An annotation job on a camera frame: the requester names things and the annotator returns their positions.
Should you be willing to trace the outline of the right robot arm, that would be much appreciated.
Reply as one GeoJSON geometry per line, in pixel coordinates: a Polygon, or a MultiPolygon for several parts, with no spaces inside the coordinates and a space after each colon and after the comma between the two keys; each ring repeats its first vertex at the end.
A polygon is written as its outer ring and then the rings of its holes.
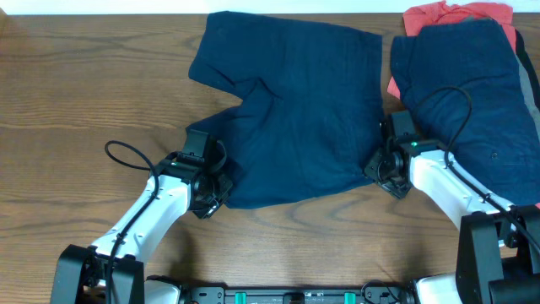
{"type": "Polygon", "coordinates": [[[537,303],[539,209],[488,190],[434,140],[397,142],[370,157],[365,175],[395,198],[415,188],[459,231],[456,268],[415,280],[409,303],[537,303]]]}

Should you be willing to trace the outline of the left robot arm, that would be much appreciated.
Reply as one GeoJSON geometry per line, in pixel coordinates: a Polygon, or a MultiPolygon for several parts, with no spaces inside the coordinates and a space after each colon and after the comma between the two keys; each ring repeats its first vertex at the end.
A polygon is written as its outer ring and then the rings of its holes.
{"type": "Polygon", "coordinates": [[[228,200],[232,181],[217,166],[191,156],[168,156],[150,171],[133,206],[88,247],[68,246],[60,255],[51,302],[83,303],[102,289],[105,303],[187,303],[181,285],[147,279],[144,267],[166,232],[184,214],[211,217],[228,200]]]}

